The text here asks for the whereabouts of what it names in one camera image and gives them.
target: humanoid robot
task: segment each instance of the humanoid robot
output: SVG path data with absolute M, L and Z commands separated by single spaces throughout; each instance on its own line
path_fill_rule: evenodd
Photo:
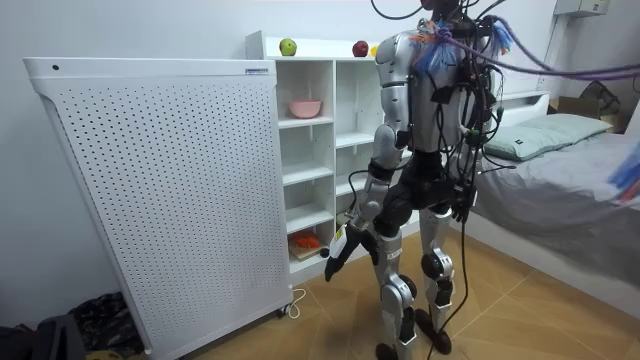
M 466 221 L 475 201 L 473 181 L 480 166 L 480 145 L 490 133 L 491 119 L 497 119 L 492 109 L 497 102 L 491 92 L 497 68 L 459 49 L 450 49 L 451 60 L 443 63 L 441 58 L 439 65 L 433 57 L 424 58 L 428 56 L 425 52 L 433 50 L 428 47 L 433 45 L 429 42 L 434 41 L 435 27 L 446 26 L 453 38 L 486 50 L 484 39 L 491 34 L 492 24 L 478 24 L 464 16 L 459 0 L 423 0 L 422 5 L 433 10 L 431 21 L 421 19 L 416 30 L 401 32 L 378 47 L 376 64 L 385 120 L 375 133 L 364 191 L 354 198 L 347 214 L 346 239 L 340 233 L 336 236 L 325 268 L 330 281 L 358 245 L 369 251 L 389 338 L 388 345 L 378 345 L 378 359 L 412 359 L 416 323 L 440 353 L 451 352 L 451 341 L 443 329 L 454 291 L 454 270 L 443 242 L 452 216 Z M 400 167 L 407 146 L 413 155 Z M 400 179 L 390 186 L 397 170 L 402 170 Z M 416 285 L 398 273 L 400 226 L 413 210 L 420 212 L 421 264 L 429 313 L 414 310 Z

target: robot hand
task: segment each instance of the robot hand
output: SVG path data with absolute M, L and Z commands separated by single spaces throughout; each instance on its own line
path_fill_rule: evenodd
M 367 230 L 359 230 L 348 222 L 340 227 L 329 246 L 329 259 L 324 269 L 324 278 L 328 282 L 333 274 L 342 269 L 358 245 L 369 252 L 373 265 L 378 264 L 378 244 Z
M 466 222 L 469 211 L 476 202 L 478 191 L 468 180 L 461 180 L 454 186 L 454 201 L 451 206 L 451 217 L 457 222 Z

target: red apple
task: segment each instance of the red apple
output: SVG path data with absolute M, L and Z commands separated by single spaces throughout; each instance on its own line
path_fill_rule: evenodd
M 351 49 L 353 51 L 353 56 L 355 57 L 365 57 L 369 53 L 369 44 L 366 41 L 358 41 L 353 45 Z

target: pink bowl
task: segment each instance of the pink bowl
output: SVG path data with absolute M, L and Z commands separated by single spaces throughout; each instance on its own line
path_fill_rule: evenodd
M 299 119 L 311 119 L 320 112 L 320 100 L 294 100 L 289 103 L 291 113 Z

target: gray bedsheet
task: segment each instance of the gray bedsheet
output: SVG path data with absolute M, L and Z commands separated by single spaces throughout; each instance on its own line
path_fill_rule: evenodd
M 640 285 L 640 199 L 607 178 L 638 139 L 601 134 L 477 180 L 473 211 L 586 269 Z M 494 166 L 484 160 L 485 169 Z

